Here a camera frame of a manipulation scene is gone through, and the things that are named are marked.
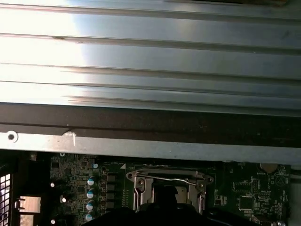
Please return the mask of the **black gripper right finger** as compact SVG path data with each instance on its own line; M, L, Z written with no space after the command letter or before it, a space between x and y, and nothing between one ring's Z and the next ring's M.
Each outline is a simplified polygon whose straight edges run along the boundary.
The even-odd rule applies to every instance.
M217 208L206 209L199 214L191 204L178 203L178 192L166 186L167 226L254 226L255 223L233 213Z

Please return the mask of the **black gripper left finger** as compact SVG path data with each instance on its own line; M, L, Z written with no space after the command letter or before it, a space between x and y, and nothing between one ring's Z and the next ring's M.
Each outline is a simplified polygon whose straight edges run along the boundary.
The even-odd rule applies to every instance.
M165 226L166 187L157 188L155 202L144 204L140 211L119 208L91 221L93 226Z

